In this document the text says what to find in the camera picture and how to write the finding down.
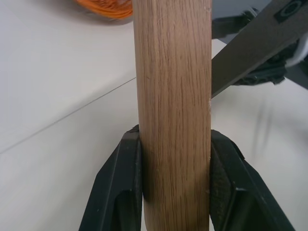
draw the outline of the wooden dowel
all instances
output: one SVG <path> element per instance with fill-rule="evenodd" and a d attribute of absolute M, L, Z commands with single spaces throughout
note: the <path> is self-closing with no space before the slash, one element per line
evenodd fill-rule
<path fill-rule="evenodd" d="M 211 0 L 133 0 L 148 231 L 209 220 Z"/>

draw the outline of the wood grain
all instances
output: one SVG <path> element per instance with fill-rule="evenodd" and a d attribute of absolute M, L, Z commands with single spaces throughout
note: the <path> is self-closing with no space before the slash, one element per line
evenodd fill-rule
<path fill-rule="evenodd" d="M 133 0 L 148 231 L 208 230 L 211 0 Z"/>
<path fill-rule="evenodd" d="M 286 21 L 274 14 L 290 0 L 273 0 L 212 60 L 212 97 L 256 69 L 308 31 L 308 4 Z"/>

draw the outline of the orange object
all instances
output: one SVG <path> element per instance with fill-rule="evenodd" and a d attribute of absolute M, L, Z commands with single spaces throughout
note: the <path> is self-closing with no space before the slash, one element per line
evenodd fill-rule
<path fill-rule="evenodd" d="M 131 0 L 76 0 L 80 5 L 103 16 L 123 19 L 133 14 Z"/>

